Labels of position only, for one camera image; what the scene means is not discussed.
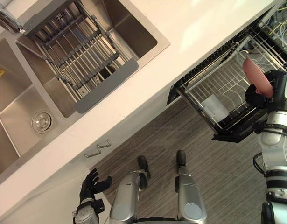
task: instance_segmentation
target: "gray floor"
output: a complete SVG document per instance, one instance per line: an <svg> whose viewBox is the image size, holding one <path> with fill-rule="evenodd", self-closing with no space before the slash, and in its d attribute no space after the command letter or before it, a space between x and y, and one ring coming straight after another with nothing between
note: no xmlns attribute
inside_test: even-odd
<svg viewBox="0 0 287 224"><path fill-rule="evenodd" d="M260 151L256 135L239 144L212 141L212 135L197 113L179 100L97 164L100 178L113 177L112 187L104 192L107 199L113 201L119 181L137 169L136 158L143 154L152 178L140 193L138 216L176 217L175 153L182 149L209 224L259 224L265 180L252 165Z"/></svg>

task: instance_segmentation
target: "wire basket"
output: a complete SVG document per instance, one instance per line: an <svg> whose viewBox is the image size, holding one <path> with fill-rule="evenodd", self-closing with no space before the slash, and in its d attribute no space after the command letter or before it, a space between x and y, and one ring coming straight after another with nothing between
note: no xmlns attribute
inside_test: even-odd
<svg viewBox="0 0 287 224"><path fill-rule="evenodd" d="M178 96L172 94L175 89L212 127L214 139L241 141L252 132L252 123L266 114L245 102L250 83L243 72L243 62L250 58L263 72L287 72L287 43L281 40L268 23L255 21L179 80L169 96ZM226 111L222 119L217 119L205 105L213 97Z"/></svg>

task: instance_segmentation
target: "drain strainer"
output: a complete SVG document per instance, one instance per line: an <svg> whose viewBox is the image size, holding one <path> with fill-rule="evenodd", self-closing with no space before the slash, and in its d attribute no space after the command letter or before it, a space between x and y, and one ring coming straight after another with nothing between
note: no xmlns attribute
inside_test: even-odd
<svg viewBox="0 0 287 224"><path fill-rule="evenodd" d="M38 111L31 120L33 130L39 134L46 133L51 127L52 118L47 111Z"/></svg>

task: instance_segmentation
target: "dish rack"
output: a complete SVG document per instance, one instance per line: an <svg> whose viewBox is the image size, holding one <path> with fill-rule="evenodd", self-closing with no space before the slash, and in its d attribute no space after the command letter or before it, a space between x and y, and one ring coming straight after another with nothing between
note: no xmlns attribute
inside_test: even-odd
<svg viewBox="0 0 287 224"><path fill-rule="evenodd" d="M181 78L170 91L168 104L178 96L193 107L215 132L213 140L240 142L253 132L252 124L264 119L266 110L245 102L250 85L243 72L243 61L251 58L264 72L287 72L287 44L278 46L278 38L266 23L257 20L239 32L212 55ZM205 102L216 96L227 114L218 120Z"/></svg>
<svg viewBox="0 0 287 224"><path fill-rule="evenodd" d="M55 77L76 103L75 109L85 112L88 106L79 103L81 99L96 90L90 97L94 105L101 100L100 95L106 94L100 85L108 77L119 70L129 76L138 65L81 1L66 0L60 6L55 2L57 9L48 17L37 15L31 19L25 35L35 42ZM132 64L127 72L123 69L126 64Z"/></svg>

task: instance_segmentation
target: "white countertop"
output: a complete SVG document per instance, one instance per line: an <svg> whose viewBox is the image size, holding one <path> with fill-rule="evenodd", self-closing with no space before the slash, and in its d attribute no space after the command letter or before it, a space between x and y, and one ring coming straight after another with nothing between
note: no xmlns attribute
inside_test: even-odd
<svg viewBox="0 0 287 224"><path fill-rule="evenodd" d="M26 10L36 0L14 0ZM131 0L170 46L0 185L0 217L91 143L169 88L274 0Z"/></svg>

